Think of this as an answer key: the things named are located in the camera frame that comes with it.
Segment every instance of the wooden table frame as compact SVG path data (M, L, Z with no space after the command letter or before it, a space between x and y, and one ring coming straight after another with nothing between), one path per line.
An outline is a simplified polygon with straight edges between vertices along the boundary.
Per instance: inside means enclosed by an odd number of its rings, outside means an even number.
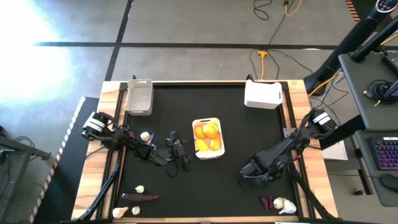
M279 80L287 82L289 87L290 98L293 106L294 114L289 114L287 107L286 96L284 95L283 111L287 127L296 127L300 124L302 118L310 111L307 93L305 91L304 82L302 80ZM154 83L243 83L242 80L225 80L225 81L161 81ZM275 82L275 80L264 80L263 82ZM119 95L119 87L121 82L104 82L101 90L101 96L98 103L98 111L114 115L116 112L117 98ZM124 105L126 104L127 94L123 94L121 107L119 110L118 124L123 124L125 119ZM312 146L319 146L319 142L312 139ZM87 153L95 151L100 147L99 141L92 141L89 143ZM116 163L117 152L113 152L111 159L111 167ZM101 180L103 179L105 161L107 158L107 151L100 151L90 156L83 167L80 185L76 196L75 206L73 208L72 218L78 218L84 213L86 208L90 206L96 195L101 189ZM337 217L337 210L331 192L328 175L326 172L325 163L323 161L322 152L318 149L306 148L303 153L303 160L305 163L305 170L307 172L308 182L313 193L317 196L321 204L335 217ZM298 162L295 163L296 168L300 171ZM111 193L113 186L108 190L104 198L104 207L102 217L107 218L109 206L111 203ZM304 217L310 217L310 210L308 209L307 199L300 187L298 187L300 195L300 204L303 210ZM276 217L191 217L191 218L121 218L113 220L117 223L136 223L136 222L296 222L297 216L276 216Z

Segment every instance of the wooden plank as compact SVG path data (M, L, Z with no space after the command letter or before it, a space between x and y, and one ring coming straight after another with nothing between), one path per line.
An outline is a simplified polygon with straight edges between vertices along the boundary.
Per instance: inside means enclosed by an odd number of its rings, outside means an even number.
M274 82L275 80L264 80L262 82ZM300 124L304 115L310 111L310 106L305 92L304 82L302 80L280 80L289 83L290 97L294 107L294 115L296 123ZM231 81L161 81L154 83L201 83L201 82L213 82L213 83L242 83L242 80L231 80ZM98 104L98 111L114 115L116 108L116 102L119 93L120 82L104 82L101 96ZM120 121L124 119L124 104L121 107ZM288 126L290 126L289 114L287 112L286 105L284 103L285 119ZM313 146L319 146L318 141L312 141ZM94 151L99 148L98 141L92 141L89 144L88 152ZM72 218L78 218L85 209L92 203L96 194L100 191L101 180L104 171L104 164L106 160L106 150L100 151L93 154L85 161L83 173L81 176L80 186L73 210ZM304 161L306 165L308 181L314 194L317 196L319 201L325 206L325 208L334 216L337 217L337 210L331 192L328 175L326 173L325 163L323 161L322 152L317 149L307 148L304 151ZM106 201L109 201L109 190ZM305 203L305 196L303 193L300 194L300 200L303 202L303 209L305 214L308 215L308 209ZM108 212L109 203L104 205L104 215ZM207 217L207 218L130 218L123 219L124 222L266 222L266 221L281 221L281 222L294 222L297 221L295 216L283 217Z

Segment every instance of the white paper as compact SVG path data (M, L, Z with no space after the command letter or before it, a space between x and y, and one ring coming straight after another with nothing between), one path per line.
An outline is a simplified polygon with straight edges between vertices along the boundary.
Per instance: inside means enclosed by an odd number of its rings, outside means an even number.
M344 145L344 141L338 142L329 148L322 151L324 159L334 159L334 160L342 160L347 161L347 152Z

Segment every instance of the concrete floor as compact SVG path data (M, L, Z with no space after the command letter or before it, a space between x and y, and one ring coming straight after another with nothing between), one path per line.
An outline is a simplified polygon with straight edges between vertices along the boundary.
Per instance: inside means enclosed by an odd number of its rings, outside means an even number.
M113 48L31 44L115 42L126 4L127 0L9 3L4 14L14 23L6 25L5 30L15 35L1 38L16 44L3 48L7 59L0 83L0 124L10 137L28 136L37 148L57 153L80 97L99 97ZM253 14L252 0L135 0L123 42L267 44L282 18L283 1L274 1L264 10L270 15L268 21ZM353 26L344 0L304 0L298 13L285 19L272 43L337 45ZM311 70L316 70L331 53L283 51ZM122 47L112 80L126 81L132 75L153 80L243 80L248 73L254 74L250 52ZM310 74L291 58L279 52L271 54L280 67L278 79L302 79ZM255 52L252 59L260 76L261 61ZM275 79L277 67L270 57L265 59L265 70L265 79ZM337 86L349 91L345 80ZM325 103L341 95L332 90ZM332 108L342 123L358 114L351 95ZM31 214L40 191L32 185L44 182L51 163L34 160L29 164L18 200L32 203L17 207L20 220ZM398 219L394 208L382 207L375 195L350 194L360 187L359 177L331 176L330 182L340 217L378 223Z

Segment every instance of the gray desk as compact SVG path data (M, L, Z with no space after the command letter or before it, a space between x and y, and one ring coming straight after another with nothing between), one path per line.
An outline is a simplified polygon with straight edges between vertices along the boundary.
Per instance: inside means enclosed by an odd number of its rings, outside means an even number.
M374 80L394 82L398 79L382 62L382 54L370 54L362 63L353 62L348 54L340 55L339 61L348 85L353 93L356 106L368 131L398 130L398 103L378 105L363 94Z
M398 170L378 170L376 168L376 161L373 158L371 148L368 143L368 138L375 137L388 137L398 136L398 131L395 132L374 132L374 131L357 131L355 137L358 141L359 148L361 149L363 159L365 160L366 166L370 176L380 177L383 174L391 174L398 176ZM371 178L374 189L376 190L379 201L382 205L387 207L398 206L398 194L385 188L381 185L381 182L377 178Z

